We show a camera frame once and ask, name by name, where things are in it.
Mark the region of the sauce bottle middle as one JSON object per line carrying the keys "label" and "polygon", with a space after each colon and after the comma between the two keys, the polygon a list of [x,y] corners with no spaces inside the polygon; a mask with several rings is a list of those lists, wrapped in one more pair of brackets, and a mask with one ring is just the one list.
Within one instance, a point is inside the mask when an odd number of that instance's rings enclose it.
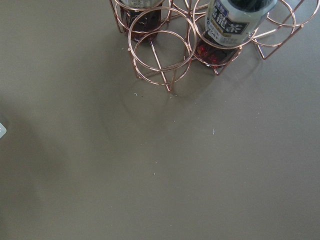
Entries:
{"label": "sauce bottle middle", "polygon": [[[123,5],[133,9],[149,9],[161,7],[162,0],[120,0]],[[142,13],[142,11],[131,10],[120,6],[121,21],[128,28],[131,27],[133,21]],[[151,31],[154,31],[161,24],[162,10],[153,10],[138,19],[132,28],[131,39],[139,41],[142,37]]]}

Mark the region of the sauce bottle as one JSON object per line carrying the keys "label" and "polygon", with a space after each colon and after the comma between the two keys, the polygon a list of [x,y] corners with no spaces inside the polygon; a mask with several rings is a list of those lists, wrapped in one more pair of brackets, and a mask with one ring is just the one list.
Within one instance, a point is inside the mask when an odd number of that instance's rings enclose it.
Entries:
{"label": "sauce bottle", "polygon": [[[123,5],[133,9],[149,9],[161,7],[162,0],[120,0]],[[142,13],[142,11],[131,10],[120,6],[121,21],[128,28],[131,27],[133,21]],[[151,31],[154,31],[161,24],[162,10],[153,10],[138,19],[132,28],[131,39],[139,41],[142,37]]]}
{"label": "sauce bottle", "polygon": [[229,49],[211,46],[200,38],[196,47],[199,59],[218,68],[226,64],[237,53],[235,47],[254,35],[276,3],[276,0],[211,0],[202,37]]}

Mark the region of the sauce bottle front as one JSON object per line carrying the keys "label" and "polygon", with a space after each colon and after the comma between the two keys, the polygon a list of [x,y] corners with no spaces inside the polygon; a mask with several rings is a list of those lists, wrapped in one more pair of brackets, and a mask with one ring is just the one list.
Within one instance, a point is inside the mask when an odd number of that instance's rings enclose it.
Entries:
{"label": "sauce bottle front", "polygon": [[218,68],[226,64],[237,53],[235,47],[254,35],[276,3],[276,0],[211,0],[202,37],[229,49],[211,46],[200,38],[196,47],[199,59]]}

